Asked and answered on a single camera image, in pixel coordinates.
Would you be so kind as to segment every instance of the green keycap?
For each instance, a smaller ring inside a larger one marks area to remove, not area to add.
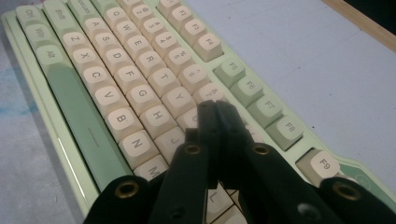
[[[52,43],[52,38],[56,38],[48,26],[44,24],[28,25],[25,33],[29,39],[29,43],[33,49]]]
[[[120,176],[131,175],[76,70],[59,64],[52,66],[46,76],[99,190]]]
[[[69,0],[67,5],[80,24],[87,19],[100,17],[90,0]]]
[[[41,68],[47,74],[51,67],[57,63],[62,63],[65,57],[64,53],[55,45],[45,45],[35,51],[35,56],[40,62]]]
[[[254,102],[247,110],[263,128],[282,116],[282,104],[269,94]]]
[[[246,75],[245,66],[235,58],[225,60],[213,73],[228,88]]]
[[[43,6],[50,24],[58,36],[64,36],[65,33],[69,32],[80,31],[73,15],[63,2],[45,1]]]
[[[286,116],[270,125],[265,131],[284,151],[303,136],[303,128],[294,116]]]
[[[43,21],[40,10],[34,6],[21,6],[17,7],[15,10],[22,27]]]
[[[231,92],[239,102],[247,107],[264,95],[262,81],[255,76],[242,77],[231,87]]]

